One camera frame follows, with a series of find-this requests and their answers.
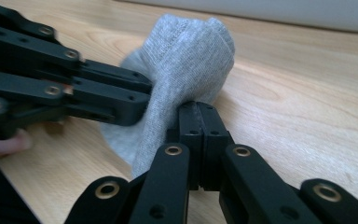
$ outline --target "fingertip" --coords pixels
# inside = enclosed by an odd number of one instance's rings
[[[33,141],[31,136],[20,129],[12,138],[0,141],[0,154],[11,154],[31,148]]]

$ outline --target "human hand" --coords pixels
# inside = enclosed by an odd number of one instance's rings
[[[0,157],[23,151],[31,146],[31,136],[23,129],[20,129],[12,138],[0,140]]]

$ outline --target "wood grain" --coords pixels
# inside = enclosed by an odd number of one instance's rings
[[[289,184],[338,183],[358,198],[358,34],[253,21],[111,0],[0,0],[59,31],[84,58],[119,64],[164,13],[216,17],[231,32],[236,63],[218,108],[238,143],[249,145]],[[63,133],[29,128],[34,148],[0,167],[43,223],[63,223],[72,204],[104,175],[131,179],[96,122],[68,119]],[[223,223],[217,195],[192,192],[189,223]]]

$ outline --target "wooden table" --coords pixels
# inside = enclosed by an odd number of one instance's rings
[[[358,197],[358,34],[253,21],[111,0],[0,0],[56,28],[84,58],[119,64],[164,13],[220,19],[236,63],[215,106],[235,141],[249,145],[289,184],[332,180]],[[62,223],[93,180],[131,169],[104,142],[98,123],[70,118],[63,133],[40,124],[34,147],[0,167],[43,223]],[[191,192],[189,223],[223,223],[217,194]]]

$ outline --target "gray sock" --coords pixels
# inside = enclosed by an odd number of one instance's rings
[[[143,46],[121,65],[153,82],[143,118],[130,127],[102,124],[106,141],[132,165],[134,177],[149,169],[176,121],[177,107],[188,101],[211,104],[233,64],[233,40],[217,19],[164,15],[158,20]]]

